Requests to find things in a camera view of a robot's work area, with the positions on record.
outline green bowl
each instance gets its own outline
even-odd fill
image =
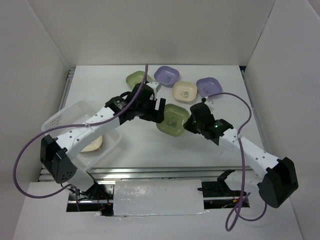
[[[185,132],[184,123],[189,117],[190,114],[186,109],[169,103],[164,107],[164,121],[157,123],[156,127],[161,132],[179,137]]]
[[[145,75],[144,71],[136,71],[130,74],[129,76],[127,76],[125,81],[131,89],[134,89],[136,84],[139,84],[142,82],[144,75]],[[147,75],[146,79],[148,80],[148,82],[154,82],[154,80],[149,75]]]

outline white panel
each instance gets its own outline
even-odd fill
[[[66,70],[23,0],[0,1],[0,212],[1,239],[12,238],[24,196],[13,185],[23,145],[59,106]],[[18,166],[24,189],[40,171],[39,142]]]
[[[30,0],[75,65],[247,65],[275,0]]]
[[[44,195],[60,188],[55,182],[32,182],[29,193]],[[225,221],[230,208],[198,215],[100,216],[97,212],[66,212],[68,192],[46,198],[26,198],[14,240],[302,240],[290,201],[269,207],[257,222],[239,220],[231,232]],[[241,215],[258,217],[264,202],[252,193]]]
[[[320,18],[306,0],[278,0],[246,69],[273,153],[295,162],[291,201],[302,235],[319,239]]]
[[[316,13],[320,16],[320,0],[308,0]]]
[[[115,216],[203,214],[204,197],[199,179],[116,181]]]

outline white tabletop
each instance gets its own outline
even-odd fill
[[[160,65],[150,65],[148,75],[154,73]],[[249,103],[248,93],[239,66],[212,65],[171,65],[180,72],[180,81],[196,83],[198,79],[213,77],[222,86],[224,92],[234,93]],[[131,89],[126,77],[136,71],[144,71],[144,65],[116,66],[77,66],[67,96],[66,105],[78,99],[86,99],[100,109],[110,98]],[[157,98],[165,98],[166,103],[187,109],[201,101],[198,93],[192,103],[178,102],[172,97],[172,88],[162,86]],[[225,119],[238,128],[247,118],[247,107],[237,98],[223,95],[213,100],[213,114],[216,119]],[[185,132],[180,137],[167,135],[159,131],[153,122],[134,119],[118,129],[123,140],[118,151],[96,165],[96,167],[133,168],[133,167],[214,167],[240,166],[241,161],[232,153],[216,146],[201,135]],[[262,147],[257,123],[254,118],[241,132],[253,143]]]
[[[159,66],[150,66],[153,77]],[[205,77],[217,78],[225,92],[235,93],[248,101],[246,88],[238,66],[172,66],[180,71],[181,80],[195,82]],[[130,90],[126,76],[143,70],[144,66],[78,66],[72,81],[67,104],[84,98],[101,107],[111,97]],[[162,87],[159,97],[189,109],[190,104],[173,100],[171,88]],[[248,110],[239,100],[223,96],[214,101],[214,115],[238,128],[248,117]],[[240,161],[227,151],[200,135],[186,132],[173,137],[160,132],[155,123],[135,119],[119,129],[123,132],[121,154],[112,154],[104,162],[108,167],[185,167],[237,166]],[[262,146],[254,119],[243,129],[243,135]],[[44,195],[58,190],[54,182],[32,182],[28,193]],[[225,220],[230,209],[210,209],[198,215],[105,217],[97,212],[66,212],[68,192],[45,199],[26,197],[14,240],[87,240],[87,239],[252,239],[301,240],[298,223],[290,200],[280,208],[269,207],[257,222],[239,220],[232,232],[226,232]],[[255,218],[264,203],[257,193],[249,197],[250,208],[241,214]]]
[[[45,195],[60,188],[55,182],[32,182],[28,193]],[[269,207],[256,222],[239,220],[231,232],[225,222],[230,208],[209,209],[197,215],[100,216],[98,212],[66,212],[68,191],[53,197],[26,197],[14,240],[302,240],[290,200]],[[264,202],[257,193],[249,196],[250,208],[243,217],[259,216]]]

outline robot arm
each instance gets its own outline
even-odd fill
[[[159,87],[156,82],[144,84],[130,108],[108,123],[90,126],[91,123],[110,119],[125,108],[136,94],[138,84],[132,92],[125,92],[106,102],[99,112],[87,120],[87,127],[74,128],[55,139],[50,135],[45,136],[41,141],[41,162],[54,180],[59,184],[67,182],[76,186],[89,199],[96,197],[99,192],[107,194],[103,186],[88,172],[73,164],[73,159],[99,136],[135,117],[161,123],[164,120],[166,100],[161,98],[156,110],[156,94]],[[191,116],[183,126],[187,131],[201,134],[241,158],[238,133],[230,123],[223,119],[216,120],[204,102],[193,105],[190,111]],[[259,176],[246,174],[246,182],[251,184],[246,185],[245,191],[252,192],[257,189],[268,205],[278,208],[298,188],[293,162],[287,157],[281,160],[265,152],[242,136],[241,142],[246,162]],[[240,189],[241,175],[232,170],[227,170],[217,180],[229,190]]]
[[[66,182],[72,184],[89,199],[97,196],[98,192],[105,192],[103,186],[99,185],[88,172],[73,164],[73,159],[99,136],[135,117],[155,123],[164,120],[166,100],[161,98],[156,110],[156,96],[160,85],[157,82],[149,82],[143,85],[138,98],[125,113],[108,123],[90,126],[92,123],[106,121],[119,113],[132,100],[138,88],[139,84],[131,92],[125,92],[106,102],[100,111],[84,123],[87,127],[74,128],[54,139],[47,135],[41,140],[41,162],[58,184]]]
[[[268,205],[278,208],[298,188],[295,165],[289,158],[285,157],[281,160],[245,137],[238,136],[238,131],[230,123],[214,118],[204,101],[193,105],[190,111],[191,116],[184,124],[186,130],[203,135],[239,158],[241,158],[239,144],[239,138],[241,138],[245,161],[259,176],[259,178],[247,176],[246,179],[249,177],[247,183],[251,182],[251,185],[255,183],[261,198]],[[240,179],[239,173],[228,170],[222,174],[218,182],[225,183],[231,190],[239,190]]]

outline white wall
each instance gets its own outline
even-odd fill
[[[316,13],[320,16],[320,0],[308,0]]]
[[[277,0],[246,69],[270,149],[295,162],[291,201],[304,239],[320,233],[320,17],[306,0]]]
[[[30,0],[75,65],[247,65],[275,0]]]
[[[57,111],[66,69],[23,0],[0,1],[0,213],[1,239],[12,239],[24,196],[13,185],[22,146]],[[39,142],[19,165],[26,190],[40,171]]]

